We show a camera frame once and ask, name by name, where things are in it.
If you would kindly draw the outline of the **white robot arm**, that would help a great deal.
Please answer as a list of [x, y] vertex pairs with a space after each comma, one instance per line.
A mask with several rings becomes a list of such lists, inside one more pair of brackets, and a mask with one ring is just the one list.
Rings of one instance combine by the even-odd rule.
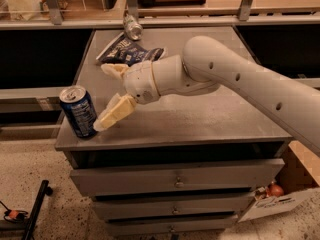
[[189, 39], [181, 55], [132, 66], [104, 64], [102, 70], [121, 81], [126, 94], [111, 98], [94, 122], [97, 131], [127, 117], [138, 104], [169, 94], [206, 94], [224, 85], [312, 152], [320, 153], [320, 91], [248, 61], [213, 38]]

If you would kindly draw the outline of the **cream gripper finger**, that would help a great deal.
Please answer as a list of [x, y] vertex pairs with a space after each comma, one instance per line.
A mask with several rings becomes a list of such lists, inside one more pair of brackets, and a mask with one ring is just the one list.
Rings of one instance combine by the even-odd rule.
[[131, 95], [120, 96], [116, 93], [94, 122], [94, 129], [101, 132], [112, 127], [133, 113], [136, 105], [137, 102]]
[[101, 69], [106, 75], [117, 80], [122, 80], [129, 66], [127, 64], [105, 63], [101, 65]]

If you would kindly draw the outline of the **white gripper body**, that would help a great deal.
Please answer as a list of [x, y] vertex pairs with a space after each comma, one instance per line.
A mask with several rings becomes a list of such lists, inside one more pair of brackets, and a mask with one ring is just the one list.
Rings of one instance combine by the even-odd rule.
[[158, 101], [160, 94], [156, 88], [152, 62], [143, 61], [132, 65], [123, 76], [123, 85], [138, 104]]

